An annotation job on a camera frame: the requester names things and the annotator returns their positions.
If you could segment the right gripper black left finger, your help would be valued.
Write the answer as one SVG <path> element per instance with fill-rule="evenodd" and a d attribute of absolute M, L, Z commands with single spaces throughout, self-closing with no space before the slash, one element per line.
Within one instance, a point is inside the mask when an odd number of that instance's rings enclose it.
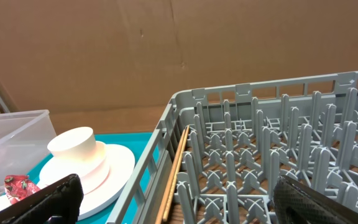
<path fill-rule="evenodd" d="M 0 224 L 76 223 L 84 193 L 78 175 L 70 174 L 0 211 Z"/>

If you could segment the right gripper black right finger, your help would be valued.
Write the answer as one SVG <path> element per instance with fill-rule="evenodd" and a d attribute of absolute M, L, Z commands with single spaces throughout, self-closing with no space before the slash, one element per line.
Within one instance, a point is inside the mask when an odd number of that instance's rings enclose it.
<path fill-rule="evenodd" d="M 285 175 L 277 180 L 273 204 L 279 224 L 358 224 L 358 212 Z"/>

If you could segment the red snack wrapper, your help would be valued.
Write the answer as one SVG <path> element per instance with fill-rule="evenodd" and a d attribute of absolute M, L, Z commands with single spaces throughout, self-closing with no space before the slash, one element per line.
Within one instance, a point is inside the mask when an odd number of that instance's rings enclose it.
<path fill-rule="evenodd" d="M 29 179 L 28 175 L 7 175 L 4 179 L 4 188 L 11 204 L 15 204 L 40 190 Z"/>

